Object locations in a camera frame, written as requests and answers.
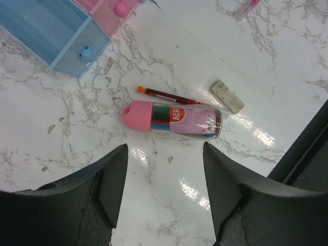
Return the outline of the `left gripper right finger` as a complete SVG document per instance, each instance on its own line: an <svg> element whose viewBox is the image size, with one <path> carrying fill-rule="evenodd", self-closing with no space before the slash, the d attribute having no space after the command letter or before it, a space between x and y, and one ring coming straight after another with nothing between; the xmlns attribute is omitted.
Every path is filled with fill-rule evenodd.
<svg viewBox="0 0 328 246"><path fill-rule="evenodd" d="M210 143L203 167L215 245L327 245L327 193L276 182Z"/></svg>

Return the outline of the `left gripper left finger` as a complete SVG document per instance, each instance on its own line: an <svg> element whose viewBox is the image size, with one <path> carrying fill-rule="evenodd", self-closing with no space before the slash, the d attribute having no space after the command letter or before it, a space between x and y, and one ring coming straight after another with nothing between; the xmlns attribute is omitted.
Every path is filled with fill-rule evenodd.
<svg viewBox="0 0 328 246"><path fill-rule="evenodd" d="M1 191L1 245L109 245L127 167L123 144L36 190Z"/></svg>

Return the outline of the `small clear ruler case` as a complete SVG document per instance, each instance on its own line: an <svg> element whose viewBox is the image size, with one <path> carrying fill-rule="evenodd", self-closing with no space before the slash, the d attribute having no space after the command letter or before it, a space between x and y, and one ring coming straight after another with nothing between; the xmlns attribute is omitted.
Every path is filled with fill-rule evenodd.
<svg viewBox="0 0 328 246"><path fill-rule="evenodd" d="M244 108L243 101L222 80L212 85L210 92L233 114L238 114Z"/></svg>

